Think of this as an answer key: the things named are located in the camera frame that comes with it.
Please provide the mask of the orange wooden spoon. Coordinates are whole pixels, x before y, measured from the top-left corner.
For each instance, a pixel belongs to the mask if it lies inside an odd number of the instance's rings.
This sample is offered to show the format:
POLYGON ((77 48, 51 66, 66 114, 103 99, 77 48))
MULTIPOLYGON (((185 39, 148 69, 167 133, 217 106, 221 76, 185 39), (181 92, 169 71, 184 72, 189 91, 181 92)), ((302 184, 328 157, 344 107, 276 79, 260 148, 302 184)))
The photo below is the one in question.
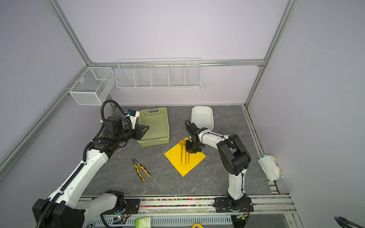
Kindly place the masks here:
POLYGON ((183 163, 183 156, 184 156, 184 147, 185 147, 185 144, 186 144, 186 140, 181 140, 179 142, 179 145, 181 146, 181 155, 180 155, 180 165, 182 165, 183 163))

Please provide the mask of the green perforated plastic basket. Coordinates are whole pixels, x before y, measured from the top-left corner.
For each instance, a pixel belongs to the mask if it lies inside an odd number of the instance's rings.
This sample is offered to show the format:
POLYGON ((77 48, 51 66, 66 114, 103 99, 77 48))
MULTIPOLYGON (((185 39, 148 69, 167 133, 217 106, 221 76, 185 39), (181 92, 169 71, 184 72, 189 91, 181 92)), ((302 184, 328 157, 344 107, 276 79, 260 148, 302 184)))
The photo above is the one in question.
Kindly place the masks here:
POLYGON ((141 110, 138 123, 149 126, 143 138, 138 141, 142 147, 169 143, 170 132, 166 107, 141 110))

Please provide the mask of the yellow paper napkin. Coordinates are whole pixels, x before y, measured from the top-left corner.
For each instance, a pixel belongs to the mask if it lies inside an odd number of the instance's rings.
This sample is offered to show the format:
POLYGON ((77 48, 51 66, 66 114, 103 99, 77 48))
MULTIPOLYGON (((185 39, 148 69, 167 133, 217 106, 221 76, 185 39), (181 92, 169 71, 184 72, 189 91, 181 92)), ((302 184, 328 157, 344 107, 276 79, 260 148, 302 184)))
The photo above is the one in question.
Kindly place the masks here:
POLYGON ((183 156, 183 164, 180 165, 180 155, 181 155, 181 146, 179 145, 179 143, 165 153, 167 159, 177 169, 177 171, 181 174, 182 177, 188 174, 192 169, 194 169, 198 164, 200 164, 206 158, 206 155, 203 154, 202 152, 196 154, 190 154, 190 163, 184 165, 184 156, 183 156))

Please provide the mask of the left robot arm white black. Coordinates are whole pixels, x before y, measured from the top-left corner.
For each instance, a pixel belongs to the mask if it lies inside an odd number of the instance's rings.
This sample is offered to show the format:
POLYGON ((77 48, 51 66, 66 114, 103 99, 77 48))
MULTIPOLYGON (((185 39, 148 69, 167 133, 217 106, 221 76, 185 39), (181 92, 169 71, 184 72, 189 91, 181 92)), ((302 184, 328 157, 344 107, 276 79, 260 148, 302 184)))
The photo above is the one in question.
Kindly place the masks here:
POLYGON ((106 100, 100 109, 101 128, 85 146, 78 167, 47 199, 38 199, 32 207, 37 228, 82 228, 105 212, 123 214, 127 203, 124 193, 109 190, 87 203, 80 197, 98 170, 114 152, 129 140, 141 140, 149 126, 137 124, 139 111, 123 111, 114 100, 106 100))

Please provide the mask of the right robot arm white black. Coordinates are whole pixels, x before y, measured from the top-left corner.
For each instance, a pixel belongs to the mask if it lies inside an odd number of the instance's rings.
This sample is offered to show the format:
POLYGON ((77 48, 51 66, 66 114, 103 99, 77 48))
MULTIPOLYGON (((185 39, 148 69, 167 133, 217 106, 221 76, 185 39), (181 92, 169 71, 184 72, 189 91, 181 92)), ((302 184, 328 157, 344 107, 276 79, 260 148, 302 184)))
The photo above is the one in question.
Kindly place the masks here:
POLYGON ((221 135, 206 127, 198 128, 195 123, 185 120, 185 127, 190 135, 185 148, 190 154, 201 152, 203 147, 217 149, 225 170, 229 174, 229 187, 226 197, 216 197, 213 206, 216 212, 253 212, 252 200, 246 194, 244 182, 249 163, 252 161, 238 135, 221 135))

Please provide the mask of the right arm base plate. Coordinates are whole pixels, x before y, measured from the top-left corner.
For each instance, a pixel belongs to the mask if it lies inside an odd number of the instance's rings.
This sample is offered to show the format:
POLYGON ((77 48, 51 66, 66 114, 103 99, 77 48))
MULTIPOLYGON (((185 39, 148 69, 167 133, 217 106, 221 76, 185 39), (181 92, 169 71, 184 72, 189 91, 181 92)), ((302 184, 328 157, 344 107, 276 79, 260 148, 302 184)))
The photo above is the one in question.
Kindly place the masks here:
POLYGON ((247 195, 244 195, 238 200, 230 197, 216 197, 213 206, 217 213, 254 212, 252 199, 247 195))

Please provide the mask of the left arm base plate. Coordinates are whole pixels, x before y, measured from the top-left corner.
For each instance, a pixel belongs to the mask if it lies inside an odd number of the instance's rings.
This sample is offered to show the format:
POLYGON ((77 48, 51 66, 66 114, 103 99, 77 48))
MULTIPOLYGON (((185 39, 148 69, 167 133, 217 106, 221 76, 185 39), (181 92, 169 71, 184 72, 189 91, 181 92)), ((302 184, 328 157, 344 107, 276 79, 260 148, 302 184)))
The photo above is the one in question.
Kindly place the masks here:
POLYGON ((121 212, 122 214, 131 214, 135 215, 139 213, 141 200, 138 198, 125 199, 124 210, 121 212))

